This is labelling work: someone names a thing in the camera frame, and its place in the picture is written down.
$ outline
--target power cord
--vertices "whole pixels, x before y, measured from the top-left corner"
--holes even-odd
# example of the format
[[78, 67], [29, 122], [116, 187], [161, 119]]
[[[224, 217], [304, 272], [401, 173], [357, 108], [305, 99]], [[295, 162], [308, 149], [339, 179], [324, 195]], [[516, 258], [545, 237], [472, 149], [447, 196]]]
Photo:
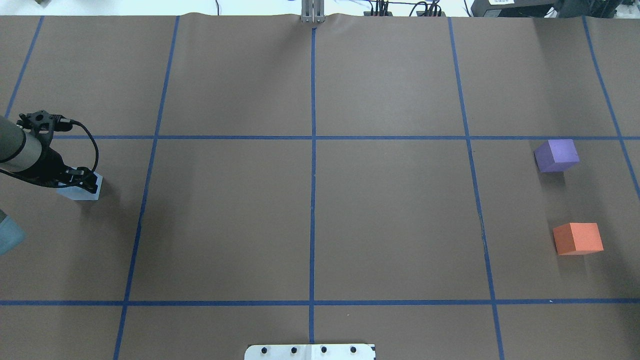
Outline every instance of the power cord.
[[71, 120], [70, 123], [72, 125], [78, 125], [79, 127], [81, 127], [85, 131], [87, 136], [89, 136], [89, 140], [91, 140], [91, 143], [93, 144], [93, 148], [95, 149], [95, 160], [93, 162], [93, 168], [91, 169], [91, 171], [89, 173], [87, 173], [85, 176], [83, 176], [80, 180], [74, 181], [73, 183], [70, 183], [70, 184], [64, 184], [64, 185], [48, 185], [48, 184], [43, 184], [43, 183], [37, 183], [36, 181], [28, 179], [28, 178], [26, 178], [24, 176], [16, 175], [16, 174], [14, 174], [12, 172], [3, 170], [1, 168], [0, 168], [0, 173], [8, 175], [8, 176], [10, 176], [10, 177], [12, 177], [14, 179], [18, 179], [18, 180], [24, 181], [25, 183], [41, 186], [43, 188], [52, 188], [52, 189], [70, 188], [72, 186], [78, 186], [82, 182], [86, 181], [91, 175], [93, 175], [93, 173], [95, 172], [95, 169], [98, 167], [98, 159], [100, 157], [100, 152], [98, 151], [98, 144], [95, 143], [95, 139], [93, 138], [93, 135], [91, 135], [91, 133], [89, 132], [89, 129], [87, 129], [86, 126], [84, 126], [84, 124], [82, 124], [80, 121], [75, 121], [75, 120]]

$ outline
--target blue cube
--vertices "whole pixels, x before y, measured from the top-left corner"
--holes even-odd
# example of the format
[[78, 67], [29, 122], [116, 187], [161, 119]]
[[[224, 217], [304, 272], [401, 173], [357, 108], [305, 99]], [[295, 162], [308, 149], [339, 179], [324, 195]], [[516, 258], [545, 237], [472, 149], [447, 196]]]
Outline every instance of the blue cube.
[[541, 172], [560, 172], [580, 162], [572, 139], [547, 140], [534, 152]]

